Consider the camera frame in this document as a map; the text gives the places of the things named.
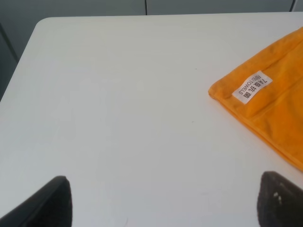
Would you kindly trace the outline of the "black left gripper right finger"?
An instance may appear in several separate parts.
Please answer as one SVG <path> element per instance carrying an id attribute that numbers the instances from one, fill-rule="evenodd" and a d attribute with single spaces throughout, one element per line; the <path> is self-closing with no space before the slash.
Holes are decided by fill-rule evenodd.
<path id="1" fill-rule="evenodd" d="M 264 172 L 258 193 L 257 215 L 261 227 L 301 227 L 303 190 L 277 172 Z"/>

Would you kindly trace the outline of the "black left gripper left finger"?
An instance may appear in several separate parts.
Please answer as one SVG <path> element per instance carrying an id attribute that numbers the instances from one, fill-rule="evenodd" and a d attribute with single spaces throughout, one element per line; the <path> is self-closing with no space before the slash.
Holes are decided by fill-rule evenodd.
<path id="1" fill-rule="evenodd" d="M 72 195 L 66 176 L 56 176 L 0 218 L 2 227 L 71 227 Z"/>

